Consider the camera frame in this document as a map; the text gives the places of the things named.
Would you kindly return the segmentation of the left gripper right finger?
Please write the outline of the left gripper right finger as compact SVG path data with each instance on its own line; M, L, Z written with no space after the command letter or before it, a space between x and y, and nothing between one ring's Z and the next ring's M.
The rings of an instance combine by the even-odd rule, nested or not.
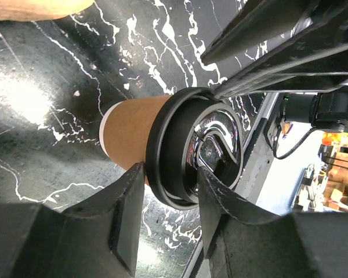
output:
M212 277L348 277L348 213L275 215L203 167L198 186Z

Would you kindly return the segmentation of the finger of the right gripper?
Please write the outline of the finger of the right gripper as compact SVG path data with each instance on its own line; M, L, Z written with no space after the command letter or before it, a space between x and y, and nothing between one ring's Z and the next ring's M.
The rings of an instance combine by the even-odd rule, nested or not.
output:
M309 17L319 1L247 1L241 11L201 55L205 64L217 63L249 47L292 30Z
M347 81L348 28L307 28L220 85L215 96L331 92Z

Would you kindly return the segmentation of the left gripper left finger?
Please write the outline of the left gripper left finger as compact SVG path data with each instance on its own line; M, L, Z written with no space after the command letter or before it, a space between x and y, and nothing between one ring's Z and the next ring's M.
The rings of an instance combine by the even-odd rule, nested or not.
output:
M134 277L144 165L57 212L0 204L0 277Z

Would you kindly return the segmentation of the single paper coffee cup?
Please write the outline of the single paper coffee cup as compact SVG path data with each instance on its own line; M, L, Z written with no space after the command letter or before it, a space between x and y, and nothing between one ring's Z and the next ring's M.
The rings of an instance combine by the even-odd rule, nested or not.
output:
M170 95L135 98L109 107L99 126L100 146L106 156L124 170L145 162L152 125L170 98Z

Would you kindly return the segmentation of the black coffee cup lid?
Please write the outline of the black coffee cup lid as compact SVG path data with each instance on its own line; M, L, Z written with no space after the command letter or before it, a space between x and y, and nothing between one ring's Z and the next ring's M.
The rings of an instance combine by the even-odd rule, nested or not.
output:
M154 119L146 173L155 197L177 210L198 206L197 172L204 167L234 189L243 167L242 128L231 106L211 89L188 87L170 96Z

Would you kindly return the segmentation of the paper takeout bag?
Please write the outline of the paper takeout bag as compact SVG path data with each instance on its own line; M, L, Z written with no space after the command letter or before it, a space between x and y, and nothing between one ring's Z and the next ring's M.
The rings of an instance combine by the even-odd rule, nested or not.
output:
M2 0L0 21L53 20L83 11L93 5L91 0L43 1L43 0Z

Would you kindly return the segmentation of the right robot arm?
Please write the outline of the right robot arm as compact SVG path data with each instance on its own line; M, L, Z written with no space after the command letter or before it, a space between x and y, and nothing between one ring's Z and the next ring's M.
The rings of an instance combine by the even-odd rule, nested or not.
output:
M288 121L348 127L348 1L248 1L201 55L204 64L294 31L215 90L287 96Z

